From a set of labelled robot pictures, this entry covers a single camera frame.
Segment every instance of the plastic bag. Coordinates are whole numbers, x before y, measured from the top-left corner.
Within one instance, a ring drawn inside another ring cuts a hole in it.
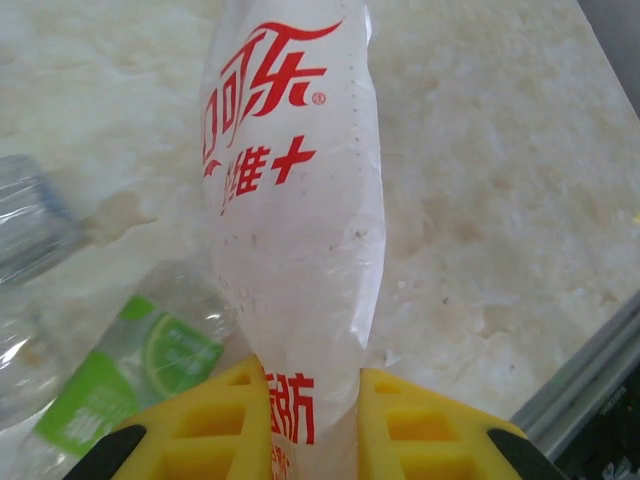
[[[355,478],[384,206],[359,0],[228,0],[201,91],[212,261],[269,382],[274,478]]]

